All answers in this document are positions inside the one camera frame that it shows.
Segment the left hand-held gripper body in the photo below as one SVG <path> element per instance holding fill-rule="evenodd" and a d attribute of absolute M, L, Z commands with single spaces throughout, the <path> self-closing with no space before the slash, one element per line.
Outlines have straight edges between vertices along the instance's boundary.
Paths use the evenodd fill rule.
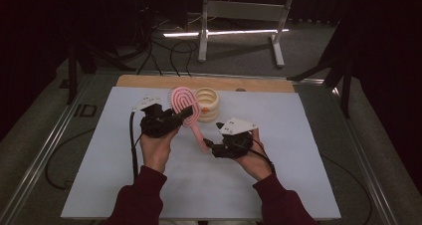
<path fill-rule="evenodd" d="M 144 96 L 133 108 L 134 113 L 144 112 L 140 121 L 141 132 L 159 138 L 181 126 L 181 117 L 173 109 L 162 108 L 160 97 Z"/>

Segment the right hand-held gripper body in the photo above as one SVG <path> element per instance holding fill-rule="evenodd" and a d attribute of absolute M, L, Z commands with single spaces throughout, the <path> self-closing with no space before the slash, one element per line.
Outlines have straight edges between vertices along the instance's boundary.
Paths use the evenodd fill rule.
<path fill-rule="evenodd" d="M 222 142 L 211 148 L 215 157 L 240 158 L 248 153 L 253 145 L 251 131 L 257 126 L 238 118 L 228 119 L 221 129 Z"/>

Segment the pink hairbrush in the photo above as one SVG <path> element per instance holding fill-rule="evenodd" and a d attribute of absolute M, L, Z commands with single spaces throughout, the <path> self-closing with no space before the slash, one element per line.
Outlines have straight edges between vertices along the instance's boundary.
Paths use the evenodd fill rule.
<path fill-rule="evenodd" d="M 205 152 L 209 149 L 204 141 L 204 136 L 197 124 L 200 116 L 200 107 L 194 93 L 186 87 L 177 87 L 170 92 L 170 104 L 176 113 L 181 113 L 184 109 L 192 108 L 192 115 L 188 116 L 183 125 L 189 127 L 196 139 L 200 149 Z"/>

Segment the cream ribbed cup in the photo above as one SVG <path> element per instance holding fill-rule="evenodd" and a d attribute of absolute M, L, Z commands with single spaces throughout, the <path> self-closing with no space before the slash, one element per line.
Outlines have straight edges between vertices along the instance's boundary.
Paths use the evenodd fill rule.
<path fill-rule="evenodd" d="M 199 105 L 199 121 L 211 122 L 219 113 L 220 97 L 211 88 L 200 88 L 195 91 L 195 97 Z"/>

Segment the person's left hand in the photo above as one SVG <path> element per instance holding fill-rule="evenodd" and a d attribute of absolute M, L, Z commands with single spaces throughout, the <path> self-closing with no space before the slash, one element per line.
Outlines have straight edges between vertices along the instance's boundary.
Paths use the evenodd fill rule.
<path fill-rule="evenodd" d="M 143 134 L 140 137 L 139 143 L 142 152 L 143 165 L 163 173 L 171 152 L 171 141 L 178 132 L 179 128 L 159 138 Z"/>

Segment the person's right hand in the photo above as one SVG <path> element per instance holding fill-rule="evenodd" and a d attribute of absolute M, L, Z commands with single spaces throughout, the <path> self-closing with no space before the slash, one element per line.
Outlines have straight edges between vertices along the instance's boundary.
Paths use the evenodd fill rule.
<path fill-rule="evenodd" d="M 259 130 L 257 128 L 253 129 L 251 135 L 253 139 L 252 151 L 240 158 L 236 158 L 235 161 L 254 179 L 261 181 L 272 175 L 273 169 L 264 150 L 264 145 L 261 143 Z"/>

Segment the white table mat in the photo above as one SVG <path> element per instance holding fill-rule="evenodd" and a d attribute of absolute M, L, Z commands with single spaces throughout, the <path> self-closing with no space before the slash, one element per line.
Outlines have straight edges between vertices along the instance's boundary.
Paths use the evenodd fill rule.
<path fill-rule="evenodd" d="M 167 89 L 111 89 L 62 215 L 71 219 L 110 216 L 118 191 L 133 180 L 130 129 L 140 113 L 131 108 L 146 96 L 168 99 Z M 301 98 L 296 93 L 222 91 L 219 120 L 256 124 L 266 153 L 285 188 L 296 191 L 315 220 L 340 212 Z M 161 190 L 161 216 L 168 220 L 258 220 L 261 200 L 253 178 L 230 159 L 203 152 L 191 130 L 174 137 Z"/>

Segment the white light strip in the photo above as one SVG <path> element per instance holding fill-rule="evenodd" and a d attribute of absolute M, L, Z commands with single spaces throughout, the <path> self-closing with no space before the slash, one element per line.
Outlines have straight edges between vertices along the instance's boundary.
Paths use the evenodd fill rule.
<path fill-rule="evenodd" d="M 207 31 L 208 36 L 218 35 L 237 35 L 237 34 L 277 34 L 278 30 L 234 30 L 234 31 Z M 201 32 L 188 32 L 188 33 L 163 33 L 165 38 L 180 38 L 180 37 L 196 37 L 201 36 Z"/>

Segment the black tripod stand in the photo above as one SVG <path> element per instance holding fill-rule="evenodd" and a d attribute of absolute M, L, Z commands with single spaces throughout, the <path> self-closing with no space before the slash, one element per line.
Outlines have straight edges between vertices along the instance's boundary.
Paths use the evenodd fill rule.
<path fill-rule="evenodd" d="M 97 66 L 94 63 L 93 56 L 110 63 L 114 67 L 132 72 L 133 68 L 124 65 L 104 51 L 83 41 L 70 41 L 68 45 L 68 85 L 69 90 L 67 104 L 70 105 L 78 94 L 78 71 L 77 64 L 80 64 L 86 74 L 94 74 Z"/>
<path fill-rule="evenodd" d="M 317 64 L 301 74 L 288 77 L 288 80 L 299 82 L 320 71 L 328 69 L 328 73 L 322 84 L 326 88 L 334 89 L 339 82 L 342 82 L 340 108 L 344 116 L 350 118 L 348 103 L 353 66 L 351 56 L 352 46 L 353 43 L 347 36 L 346 29 L 342 23 L 339 23 Z"/>

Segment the white metal stand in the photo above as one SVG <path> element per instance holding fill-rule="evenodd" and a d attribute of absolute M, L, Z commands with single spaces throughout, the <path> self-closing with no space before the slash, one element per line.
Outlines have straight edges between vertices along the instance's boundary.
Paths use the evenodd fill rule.
<path fill-rule="evenodd" d="M 271 45 L 276 65 L 282 68 L 285 65 L 285 60 L 282 53 L 281 38 L 292 3 L 293 0 L 286 0 L 284 5 L 203 0 L 198 61 L 204 63 L 207 60 L 208 37 L 212 35 L 212 32 L 208 30 L 209 17 L 272 21 L 278 22 L 278 28 L 271 35 Z"/>

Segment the aluminium frame rail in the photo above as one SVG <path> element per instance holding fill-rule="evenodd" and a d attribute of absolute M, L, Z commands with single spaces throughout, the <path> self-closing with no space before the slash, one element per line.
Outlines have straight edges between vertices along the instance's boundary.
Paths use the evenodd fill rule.
<path fill-rule="evenodd" d="M 336 112 L 342 119 L 346 133 L 351 141 L 351 149 L 356 158 L 363 179 L 365 181 L 366 191 L 369 194 L 369 200 L 375 206 L 383 225 L 398 225 L 395 215 L 385 196 L 383 188 L 378 181 L 374 170 L 366 156 L 362 143 L 360 142 L 357 132 L 349 118 L 346 118 L 340 108 L 340 95 L 337 88 L 329 89 L 330 97 L 336 104 Z"/>
<path fill-rule="evenodd" d="M 62 135 L 64 134 L 68 124 L 70 123 L 74 112 L 81 100 L 83 93 L 90 84 L 92 76 L 83 76 L 78 85 L 78 92 L 74 100 L 64 108 L 57 123 L 53 127 L 49 136 L 45 140 L 38 154 L 31 162 L 26 170 L 23 178 L 19 182 L 13 196 L 8 201 L 4 210 L 0 213 L 0 225 L 13 225 L 22 207 L 31 194 L 36 185 L 42 171 L 44 170 L 47 160 L 53 154 L 53 150 L 58 145 Z"/>

